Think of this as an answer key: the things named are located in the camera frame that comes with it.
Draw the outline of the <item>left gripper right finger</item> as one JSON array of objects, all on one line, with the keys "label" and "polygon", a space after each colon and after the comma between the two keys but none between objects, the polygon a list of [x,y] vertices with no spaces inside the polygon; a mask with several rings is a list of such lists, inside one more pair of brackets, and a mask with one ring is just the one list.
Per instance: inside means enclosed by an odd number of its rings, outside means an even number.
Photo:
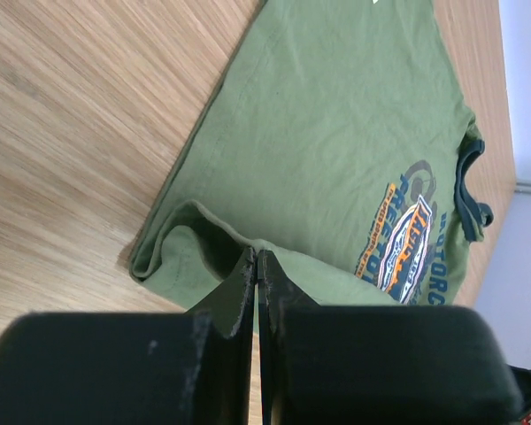
[{"label": "left gripper right finger", "polygon": [[272,251],[258,254],[258,322],[264,424],[318,424],[322,355],[304,334],[319,304],[292,282]]}]

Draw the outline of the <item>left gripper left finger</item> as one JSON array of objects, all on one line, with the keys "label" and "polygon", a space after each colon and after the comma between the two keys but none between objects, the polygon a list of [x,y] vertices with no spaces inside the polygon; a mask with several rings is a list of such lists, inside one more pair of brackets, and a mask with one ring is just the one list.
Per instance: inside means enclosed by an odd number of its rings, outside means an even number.
[{"label": "left gripper left finger", "polygon": [[192,307],[196,365],[185,390],[191,424],[245,424],[249,415],[256,252]]}]

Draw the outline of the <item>green tank top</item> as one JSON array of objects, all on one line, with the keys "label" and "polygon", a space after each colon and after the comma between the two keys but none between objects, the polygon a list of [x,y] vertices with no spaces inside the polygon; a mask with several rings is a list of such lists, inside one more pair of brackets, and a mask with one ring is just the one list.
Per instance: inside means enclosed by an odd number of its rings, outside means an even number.
[{"label": "green tank top", "polygon": [[447,305],[490,208],[429,1],[266,1],[161,189],[131,276],[190,308],[245,248],[321,304]]}]

